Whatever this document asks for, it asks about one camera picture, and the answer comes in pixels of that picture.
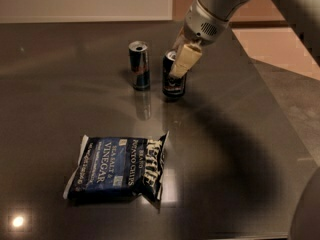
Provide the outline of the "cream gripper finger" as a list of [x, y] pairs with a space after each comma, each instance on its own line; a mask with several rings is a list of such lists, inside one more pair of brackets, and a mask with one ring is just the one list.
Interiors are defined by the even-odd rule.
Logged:
[[171, 66], [169, 75], [182, 78], [201, 58], [202, 48], [199, 42], [185, 42], [176, 51], [176, 58]]
[[175, 51], [178, 51], [179, 48], [184, 45], [185, 41], [186, 41], [186, 37], [185, 37], [184, 29], [181, 28], [172, 46], [172, 49]]

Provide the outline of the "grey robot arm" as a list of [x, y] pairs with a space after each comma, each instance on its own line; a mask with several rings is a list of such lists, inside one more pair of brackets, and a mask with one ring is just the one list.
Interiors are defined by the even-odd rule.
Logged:
[[[180, 238], [320, 240], [319, 179], [268, 82], [227, 24], [249, 0], [194, 0], [181, 39], [209, 52], [180, 106], [184, 206]], [[271, 0], [319, 56], [319, 1]]]

